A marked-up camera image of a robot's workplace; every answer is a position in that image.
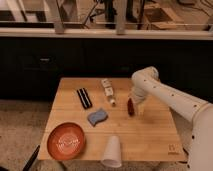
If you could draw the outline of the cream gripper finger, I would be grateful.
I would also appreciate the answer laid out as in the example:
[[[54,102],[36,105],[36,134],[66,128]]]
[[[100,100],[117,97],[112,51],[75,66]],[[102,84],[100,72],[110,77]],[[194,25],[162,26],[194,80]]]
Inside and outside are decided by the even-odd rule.
[[[142,116],[144,113],[145,104],[144,103],[137,104],[135,109],[136,109],[136,115]]]

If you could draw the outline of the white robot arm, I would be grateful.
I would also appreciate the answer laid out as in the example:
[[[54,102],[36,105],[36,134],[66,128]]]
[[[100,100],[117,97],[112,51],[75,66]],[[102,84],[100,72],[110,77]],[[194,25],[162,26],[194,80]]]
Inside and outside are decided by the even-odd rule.
[[[153,66],[134,72],[131,79],[134,104],[151,94],[193,125],[188,171],[213,171],[213,103],[161,83]]]

